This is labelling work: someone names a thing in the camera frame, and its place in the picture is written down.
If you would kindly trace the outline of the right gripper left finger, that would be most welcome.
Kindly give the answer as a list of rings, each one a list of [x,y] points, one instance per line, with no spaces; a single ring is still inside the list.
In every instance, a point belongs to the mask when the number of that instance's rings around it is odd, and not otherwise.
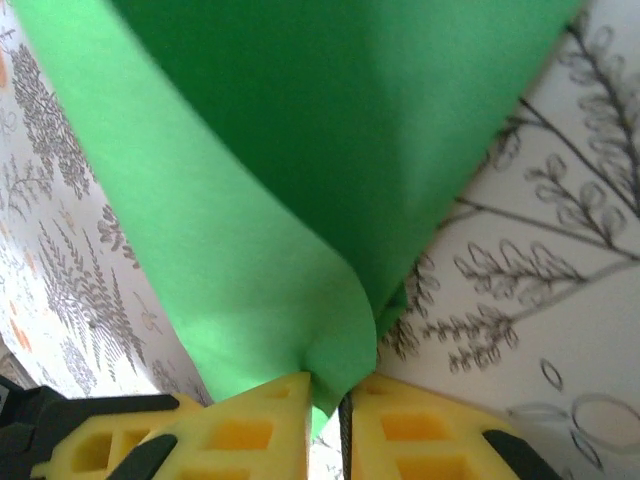
[[[305,479],[311,376],[285,375],[153,433],[114,479]]]

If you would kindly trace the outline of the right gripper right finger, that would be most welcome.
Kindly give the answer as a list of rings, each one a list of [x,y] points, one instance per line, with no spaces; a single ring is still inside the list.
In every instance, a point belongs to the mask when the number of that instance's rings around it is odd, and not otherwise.
[[[341,406],[346,479],[558,479],[503,419],[380,374]]]

